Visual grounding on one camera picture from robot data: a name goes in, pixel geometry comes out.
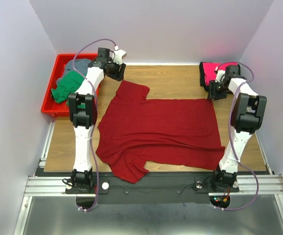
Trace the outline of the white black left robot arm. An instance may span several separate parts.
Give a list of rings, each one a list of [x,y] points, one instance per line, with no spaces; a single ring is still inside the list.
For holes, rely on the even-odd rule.
[[[84,81],[80,88],[68,95],[70,121],[75,133],[75,160],[71,178],[64,181],[68,190],[75,189],[83,193],[95,191],[92,137],[97,121],[96,90],[106,76],[116,81],[124,79],[125,57],[126,51],[118,46],[114,46],[114,50],[100,47],[97,57],[88,64],[86,76],[76,69],[75,60],[72,61],[73,70],[83,76]]]

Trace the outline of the dark red t shirt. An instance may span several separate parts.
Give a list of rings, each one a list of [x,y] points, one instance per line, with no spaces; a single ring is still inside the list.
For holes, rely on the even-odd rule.
[[[129,183],[150,162],[215,170],[224,155],[213,104],[207,99],[148,99],[149,88],[121,82],[98,129],[97,156]]]

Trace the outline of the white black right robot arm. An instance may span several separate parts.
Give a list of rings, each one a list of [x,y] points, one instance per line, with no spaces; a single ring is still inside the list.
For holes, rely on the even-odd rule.
[[[214,70],[215,80],[209,82],[207,99],[225,99],[234,95],[228,121],[229,143],[210,179],[212,189],[221,191],[237,187],[237,172],[241,156],[252,135],[261,128],[267,97],[257,94],[241,75],[239,64],[225,63],[226,68]]]

